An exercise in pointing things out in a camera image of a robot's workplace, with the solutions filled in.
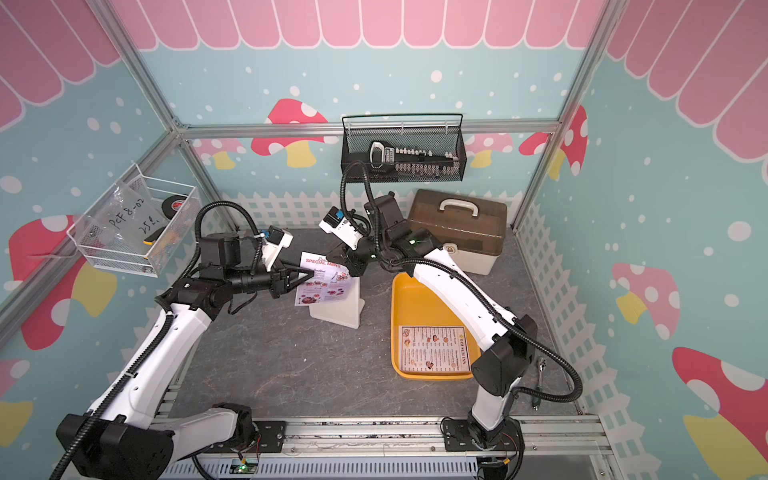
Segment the white picket fence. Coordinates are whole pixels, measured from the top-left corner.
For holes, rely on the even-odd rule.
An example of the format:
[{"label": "white picket fence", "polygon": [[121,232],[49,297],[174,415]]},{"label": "white picket fence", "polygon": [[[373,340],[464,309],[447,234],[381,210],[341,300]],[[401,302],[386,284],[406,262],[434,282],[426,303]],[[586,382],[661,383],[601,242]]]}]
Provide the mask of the white picket fence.
[{"label": "white picket fence", "polygon": [[[382,191],[376,193],[374,190],[374,194],[377,197],[384,193]],[[509,197],[507,192],[502,192],[498,196],[494,196],[491,192],[488,192],[482,198],[507,204],[507,221],[511,223],[522,201],[522,195],[522,192],[517,192],[515,196]],[[347,192],[346,196],[347,207],[355,208],[362,212],[363,204],[368,201],[365,193],[357,197],[351,192]],[[397,204],[400,206],[404,217],[408,216],[414,196],[414,190],[410,190],[405,195],[395,192],[395,200],[397,200]],[[478,195],[473,191],[469,196],[477,197]],[[298,197],[293,197],[287,192],[282,197],[278,197],[271,192],[266,197],[254,193],[251,198],[246,197],[244,194],[238,194],[235,198],[224,194],[223,198],[224,200],[231,200],[242,205],[243,208],[251,213],[253,220],[259,228],[268,227],[269,225],[294,228],[314,227],[320,223],[331,207],[339,207],[340,205],[339,195],[336,192],[332,192],[328,196],[316,192],[313,197],[308,196],[304,192]]]},{"label": "white picket fence", "polygon": [[549,239],[540,206],[531,204],[518,237],[560,352],[584,380],[581,408],[601,416],[621,470],[630,480],[657,480],[661,460],[643,448],[645,427],[630,419],[630,397],[618,391],[617,371],[605,364],[606,347],[594,340],[595,324],[584,318],[587,306],[576,298],[578,287],[568,282],[571,271],[563,270],[563,256],[556,252],[557,242]]}]

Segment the black bracket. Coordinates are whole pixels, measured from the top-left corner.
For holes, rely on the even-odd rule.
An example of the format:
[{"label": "black bracket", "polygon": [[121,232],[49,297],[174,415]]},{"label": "black bracket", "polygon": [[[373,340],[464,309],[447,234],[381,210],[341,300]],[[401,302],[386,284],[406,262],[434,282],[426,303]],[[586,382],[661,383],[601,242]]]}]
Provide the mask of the black bracket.
[{"label": "black bracket", "polygon": [[[444,419],[441,423],[441,429],[446,452],[479,452],[482,450],[472,441],[472,436],[469,433],[469,421],[465,419]],[[520,431],[520,422],[507,418],[504,428],[499,433],[499,442],[491,451],[517,452],[519,449],[525,450],[525,443],[519,434]]]},{"label": "black bracket", "polygon": [[[281,453],[283,451],[283,442],[286,439],[286,423],[285,422],[257,422],[253,424],[256,426],[256,437],[259,440],[259,455],[262,453]],[[228,449],[221,444],[216,444],[206,450],[204,453],[232,453],[231,449]],[[257,446],[253,445],[247,449],[244,454],[255,455]]]}]

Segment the black electrical tape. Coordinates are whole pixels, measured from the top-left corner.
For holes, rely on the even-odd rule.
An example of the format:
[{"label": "black electrical tape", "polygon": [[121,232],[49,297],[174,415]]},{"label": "black electrical tape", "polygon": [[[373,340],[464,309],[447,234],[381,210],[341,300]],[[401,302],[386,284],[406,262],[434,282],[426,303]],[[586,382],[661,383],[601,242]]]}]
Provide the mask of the black electrical tape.
[{"label": "black electrical tape", "polygon": [[184,195],[171,195],[163,201],[163,214],[170,220],[179,211],[187,198]]}]

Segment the white wire basket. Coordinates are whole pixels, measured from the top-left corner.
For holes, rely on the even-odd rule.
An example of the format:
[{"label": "white wire basket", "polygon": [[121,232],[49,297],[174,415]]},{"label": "white wire basket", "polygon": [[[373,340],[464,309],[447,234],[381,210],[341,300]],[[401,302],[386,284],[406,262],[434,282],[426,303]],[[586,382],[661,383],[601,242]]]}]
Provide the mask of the white wire basket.
[{"label": "white wire basket", "polygon": [[125,184],[137,193],[148,190],[152,203],[158,208],[161,208],[163,200],[173,195],[182,195],[187,198],[149,251],[137,252],[119,236],[112,237],[111,241],[104,244],[99,235],[94,234],[98,227],[89,220],[96,218],[99,210],[107,204],[117,182],[67,229],[67,235],[80,253],[96,268],[157,277],[163,272],[179,244],[194,225],[195,217],[201,208],[200,192],[193,185],[147,177],[141,173],[141,169],[136,164],[128,168],[121,178],[127,179]]}]

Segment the tool holder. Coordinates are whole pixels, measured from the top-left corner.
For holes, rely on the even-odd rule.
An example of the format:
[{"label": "tool holder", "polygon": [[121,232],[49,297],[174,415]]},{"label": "tool holder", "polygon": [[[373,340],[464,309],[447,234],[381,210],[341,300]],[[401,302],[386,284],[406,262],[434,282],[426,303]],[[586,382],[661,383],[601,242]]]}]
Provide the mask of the tool holder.
[{"label": "tool holder", "polygon": [[[363,161],[374,183],[461,181],[467,166],[463,118],[462,114],[343,117],[341,170]],[[361,183],[362,171],[351,170],[347,182]]]},{"label": "tool holder", "polygon": [[96,268],[157,277],[194,225],[197,212],[202,207],[200,192],[193,185],[147,177],[141,173],[136,164],[129,167],[121,178],[127,178],[126,185],[136,192],[148,190],[152,196],[151,202],[158,208],[161,207],[163,200],[173,195],[186,197],[181,208],[170,220],[163,233],[154,241],[149,251],[137,252],[118,237],[102,242],[103,238],[97,235],[99,226],[92,219],[98,216],[99,210],[108,202],[114,184],[69,227],[67,235],[83,257]]}]

